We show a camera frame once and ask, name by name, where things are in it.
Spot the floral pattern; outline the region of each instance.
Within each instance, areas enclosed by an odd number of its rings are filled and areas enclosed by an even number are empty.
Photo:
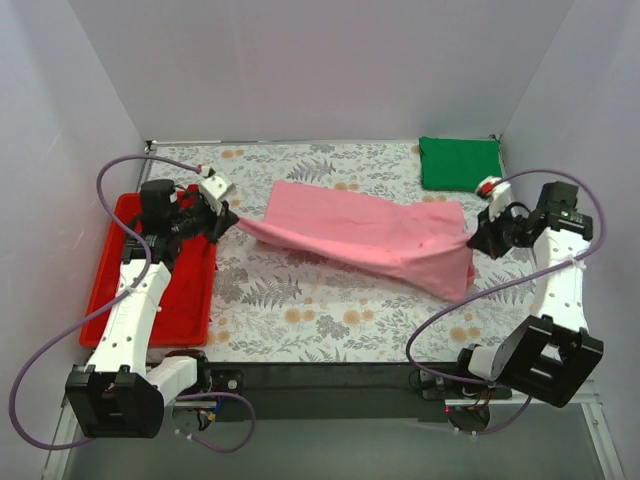
[[[401,204],[458,201],[470,231],[485,206],[469,193],[425,191],[419,150],[409,143],[167,146],[158,155],[224,171],[237,185],[232,210],[255,219],[262,219],[276,180],[348,189]],[[198,180],[160,163],[149,169],[149,179],[155,178],[182,185]],[[448,305],[399,280],[268,246],[235,228],[221,239],[217,255],[208,343],[200,347],[211,361],[405,361],[411,333]],[[518,250],[497,261],[476,252],[474,263],[470,294],[533,269],[530,253]],[[453,361],[471,342],[495,345],[527,315],[532,292],[533,286],[524,284],[451,313],[421,335],[414,345],[416,358]]]

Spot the green folded fabric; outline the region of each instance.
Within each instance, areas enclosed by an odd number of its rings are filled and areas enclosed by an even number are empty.
[[[428,190],[474,192],[489,176],[501,177],[497,140],[420,138],[422,186]]]

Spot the wall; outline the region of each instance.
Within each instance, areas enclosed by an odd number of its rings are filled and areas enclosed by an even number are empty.
[[[638,24],[640,5],[632,0],[576,2],[503,136],[508,171],[573,172],[606,209],[609,235],[588,261],[584,303],[592,334],[605,342],[596,381],[627,478],[640,476]],[[542,180],[519,182],[518,191],[534,201]]]
[[[95,175],[142,142],[65,0],[0,0],[0,392],[17,370],[86,308],[107,227]],[[130,190],[139,165],[109,175],[108,198]],[[77,336],[27,375],[19,416],[50,441]],[[46,452],[0,415],[0,476],[40,478]]]
[[[502,132],[572,0],[70,0],[144,138]]]

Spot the red plastic tray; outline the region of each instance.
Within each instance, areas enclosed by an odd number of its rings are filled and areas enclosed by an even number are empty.
[[[140,210],[139,195],[126,193],[118,199],[115,212],[118,218],[128,224]],[[112,222],[87,314],[107,303],[116,293],[124,239],[122,229]],[[206,343],[215,261],[215,245],[206,239],[198,237],[183,242],[171,282],[160,301],[162,311],[156,315],[150,347],[185,347]],[[80,345],[95,348],[108,319],[109,312],[106,312],[82,327]]]

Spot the table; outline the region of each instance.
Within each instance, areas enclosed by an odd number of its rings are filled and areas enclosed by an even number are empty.
[[[224,171],[237,185],[229,199],[232,210],[255,219],[262,219],[276,180],[400,204],[459,201],[470,231],[485,207],[471,193],[424,190],[413,143],[181,145],[160,146],[157,155]],[[147,178],[187,185],[198,177],[154,162]],[[527,250],[513,250],[497,261],[476,252],[474,263],[477,277],[469,294],[533,270]],[[266,246],[235,228],[219,243],[217,265],[208,341],[199,347],[214,362],[402,362],[409,335],[448,305],[401,281]],[[500,343],[526,317],[532,298],[528,283],[453,312],[418,339],[416,358],[454,361],[471,342]],[[165,352],[151,351],[150,360]]]

